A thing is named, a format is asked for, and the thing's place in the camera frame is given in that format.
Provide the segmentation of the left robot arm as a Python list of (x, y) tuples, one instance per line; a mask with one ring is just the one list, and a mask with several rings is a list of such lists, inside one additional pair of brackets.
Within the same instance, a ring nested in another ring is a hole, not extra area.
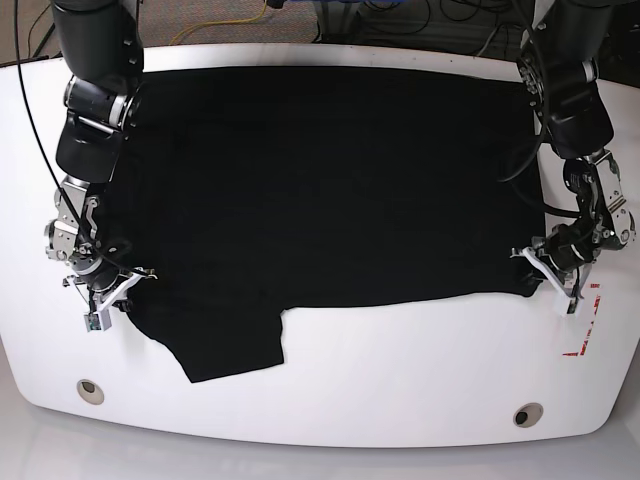
[(597, 54), (608, 33), (615, 1), (554, 1), (541, 17), (512, 6), (525, 34), (517, 67), (532, 97), (540, 129), (527, 158), (501, 177), (514, 185), (538, 159), (542, 144), (563, 160), (562, 178), (577, 211), (545, 206), (546, 213), (572, 219), (529, 246), (513, 249), (556, 292), (562, 316), (579, 312), (593, 264), (604, 250), (619, 251), (636, 238), (636, 222), (621, 186), (620, 167), (608, 145), (614, 129), (597, 86)]

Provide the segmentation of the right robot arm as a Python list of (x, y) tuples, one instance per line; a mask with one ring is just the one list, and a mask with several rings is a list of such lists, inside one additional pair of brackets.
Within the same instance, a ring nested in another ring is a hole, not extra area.
[(72, 77), (63, 102), (66, 119), (56, 150), (65, 176), (45, 230), (49, 259), (72, 271), (63, 281), (85, 299), (88, 331), (112, 325), (112, 308), (127, 311), (128, 290), (152, 271), (125, 267), (130, 244), (102, 226), (103, 195), (140, 103), (144, 50), (138, 8), (125, 1), (54, 1), (54, 27)]

